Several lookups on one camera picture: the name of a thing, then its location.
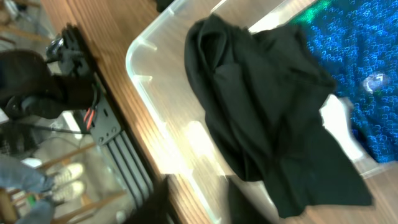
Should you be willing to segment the black garment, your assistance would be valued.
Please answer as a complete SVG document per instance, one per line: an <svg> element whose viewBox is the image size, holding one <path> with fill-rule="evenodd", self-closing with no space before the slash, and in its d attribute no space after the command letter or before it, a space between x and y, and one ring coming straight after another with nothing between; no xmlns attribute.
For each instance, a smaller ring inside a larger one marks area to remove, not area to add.
<svg viewBox="0 0 398 224"><path fill-rule="evenodd" d="M299 26L251 34L211 15L185 41L189 84L221 154L242 180L262 181L282 218L309 205L369 206L373 198L320 108L335 81Z"/></svg>

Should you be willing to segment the sparkly blue green fabric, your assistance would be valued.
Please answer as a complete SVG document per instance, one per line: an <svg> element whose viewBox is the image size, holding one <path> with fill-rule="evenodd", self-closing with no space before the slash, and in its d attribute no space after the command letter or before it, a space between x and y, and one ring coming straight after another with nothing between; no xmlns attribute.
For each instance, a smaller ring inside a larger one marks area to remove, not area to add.
<svg viewBox="0 0 398 224"><path fill-rule="evenodd" d="M292 18L347 98L351 131L378 163L397 160L397 0L320 0Z"/></svg>

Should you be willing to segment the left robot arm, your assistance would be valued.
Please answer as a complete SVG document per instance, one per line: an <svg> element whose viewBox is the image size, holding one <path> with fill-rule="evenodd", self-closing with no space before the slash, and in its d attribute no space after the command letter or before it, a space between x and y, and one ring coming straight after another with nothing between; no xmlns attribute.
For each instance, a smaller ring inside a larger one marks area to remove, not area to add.
<svg viewBox="0 0 398 224"><path fill-rule="evenodd" d="M63 111L91 108L99 97L93 81L52 74L37 52L1 52L1 109L11 119L55 119Z"/></svg>

